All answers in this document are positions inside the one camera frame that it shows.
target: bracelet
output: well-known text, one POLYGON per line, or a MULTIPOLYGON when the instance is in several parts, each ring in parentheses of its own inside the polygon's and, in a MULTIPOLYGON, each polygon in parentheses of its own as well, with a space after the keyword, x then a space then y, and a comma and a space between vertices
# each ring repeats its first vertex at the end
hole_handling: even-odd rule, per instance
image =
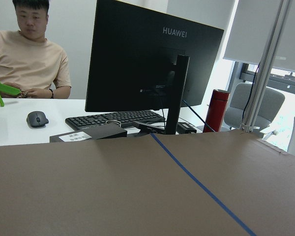
POLYGON ((51 98, 54 98, 54 92, 53 92, 53 90, 51 88, 49 90, 51 91, 51 98))

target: man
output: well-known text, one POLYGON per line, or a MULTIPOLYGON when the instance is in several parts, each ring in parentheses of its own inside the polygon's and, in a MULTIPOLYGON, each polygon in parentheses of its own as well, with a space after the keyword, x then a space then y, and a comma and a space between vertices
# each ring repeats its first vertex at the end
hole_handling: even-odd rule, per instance
POLYGON ((0 82, 22 90, 23 97, 68 98, 67 54, 45 38, 49 0, 13 0, 13 4, 20 30, 0 31, 0 82))

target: power adapter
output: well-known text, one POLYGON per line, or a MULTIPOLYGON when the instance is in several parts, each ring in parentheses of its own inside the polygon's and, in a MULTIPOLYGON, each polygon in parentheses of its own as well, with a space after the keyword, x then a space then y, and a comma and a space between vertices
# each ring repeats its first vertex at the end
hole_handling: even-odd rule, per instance
POLYGON ((176 131, 179 134, 197 133, 197 130, 186 122, 178 122, 176 131))

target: black mouse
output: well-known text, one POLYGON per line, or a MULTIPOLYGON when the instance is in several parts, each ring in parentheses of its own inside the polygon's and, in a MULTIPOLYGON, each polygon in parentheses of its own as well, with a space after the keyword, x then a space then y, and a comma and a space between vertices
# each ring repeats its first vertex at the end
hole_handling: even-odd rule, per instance
POLYGON ((49 121, 47 120, 45 116, 45 113, 40 111, 29 113, 26 121, 33 128, 43 127, 45 126, 45 124, 49 123, 49 121))

